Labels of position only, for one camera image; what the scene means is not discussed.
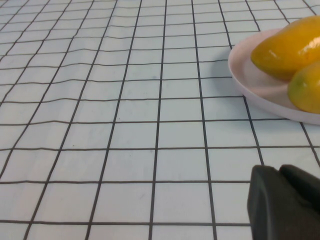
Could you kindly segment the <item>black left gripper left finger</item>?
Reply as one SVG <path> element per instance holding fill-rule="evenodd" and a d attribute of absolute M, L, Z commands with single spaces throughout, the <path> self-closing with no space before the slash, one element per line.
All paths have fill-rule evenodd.
<path fill-rule="evenodd" d="M 252 168 L 247 211 L 254 240 L 318 240 L 320 214 L 289 184 L 280 169 Z"/>

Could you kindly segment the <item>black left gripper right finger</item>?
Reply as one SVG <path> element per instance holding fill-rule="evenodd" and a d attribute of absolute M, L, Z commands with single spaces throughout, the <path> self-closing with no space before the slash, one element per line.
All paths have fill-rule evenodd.
<path fill-rule="evenodd" d="M 289 164 L 280 167 L 279 172 L 298 192 L 298 194 L 310 203 L 312 209 L 320 213 L 320 179 L 314 175 Z"/>

